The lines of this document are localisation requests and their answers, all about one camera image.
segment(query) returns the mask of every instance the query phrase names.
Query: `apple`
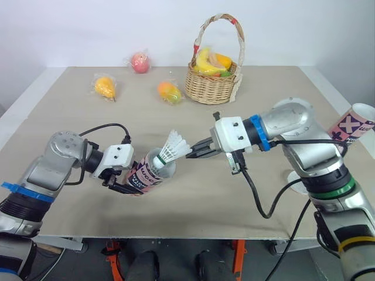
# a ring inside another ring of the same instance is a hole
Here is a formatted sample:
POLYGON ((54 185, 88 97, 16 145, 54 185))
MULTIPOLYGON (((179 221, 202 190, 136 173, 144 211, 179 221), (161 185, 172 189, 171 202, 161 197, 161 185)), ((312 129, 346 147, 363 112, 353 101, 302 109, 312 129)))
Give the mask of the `apple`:
POLYGON ((142 52, 135 53, 131 58, 131 66, 137 73, 146 73, 150 68, 147 54, 142 52))

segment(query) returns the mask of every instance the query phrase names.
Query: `cup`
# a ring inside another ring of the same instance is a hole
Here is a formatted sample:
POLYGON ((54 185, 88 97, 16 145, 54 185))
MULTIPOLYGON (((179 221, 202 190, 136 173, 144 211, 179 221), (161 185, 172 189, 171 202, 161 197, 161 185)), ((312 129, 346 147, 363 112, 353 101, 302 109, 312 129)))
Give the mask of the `cup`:
POLYGON ((167 163, 163 168, 157 169, 152 163, 161 148, 150 150, 134 167, 128 172, 125 179, 128 184, 141 190, 143 193, 149 192, 164 180, 172 177, 176 172, 176 162, 167 163))
POLYGON ((351 145, 375 126, 375 108, 368 104, 353 104, 329 130, 330 137, 351 145))

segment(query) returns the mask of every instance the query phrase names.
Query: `green ring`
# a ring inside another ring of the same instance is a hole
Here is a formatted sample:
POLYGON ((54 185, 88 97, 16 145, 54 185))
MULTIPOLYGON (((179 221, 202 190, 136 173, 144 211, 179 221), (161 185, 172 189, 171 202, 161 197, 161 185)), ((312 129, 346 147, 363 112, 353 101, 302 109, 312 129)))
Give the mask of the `green ring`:
POLYGON ((332 199, 332 198, 337 198, 342 196, 343 194, 347 193, 350 191, 356 184, 356 181, 352 177, 350 181, 345 184, 343 187, 337 190, 333 190, 330 192, 325 192, 325 193, 310 193, 310 196, 317 198, 317 199, 332 199))
POLYGON ((157 158, 160 160, 160 162, 162 162, 163 163, 163 165, 166 165, 166 163, 165 163, 165 161, 161 158, 161 156, 160 155, 157 155, 157 158))

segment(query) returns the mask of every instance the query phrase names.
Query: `shuttlecock tube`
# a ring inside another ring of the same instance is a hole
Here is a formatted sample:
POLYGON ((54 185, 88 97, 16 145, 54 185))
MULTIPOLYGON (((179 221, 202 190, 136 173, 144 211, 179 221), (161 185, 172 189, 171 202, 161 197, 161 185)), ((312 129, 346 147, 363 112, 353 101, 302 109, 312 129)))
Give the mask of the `shuttlecock tube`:
POLYGON ((176 163, 174 161, 163 165, 161 169, 157 169, 154 165, 153 159, 161 150, 161 148, 154 148, 143 157, 126 175, 126 183, 147 193, 155 186, 172 177, 176 172, 176 163))

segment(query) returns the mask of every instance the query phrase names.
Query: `shuttlecock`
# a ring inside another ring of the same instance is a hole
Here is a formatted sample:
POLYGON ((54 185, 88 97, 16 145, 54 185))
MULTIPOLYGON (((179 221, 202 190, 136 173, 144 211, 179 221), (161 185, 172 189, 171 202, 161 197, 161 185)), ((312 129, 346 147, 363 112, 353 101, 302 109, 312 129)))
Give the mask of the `shuttlecock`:
POLYGON ((190 145, 186 143, 181 135, 175 130, 171 130, 162 151, 152 159, 152 163, 157 169, 161 169, 168 162, 187 155, 191 151, 192 149, 190 148, 190 145))

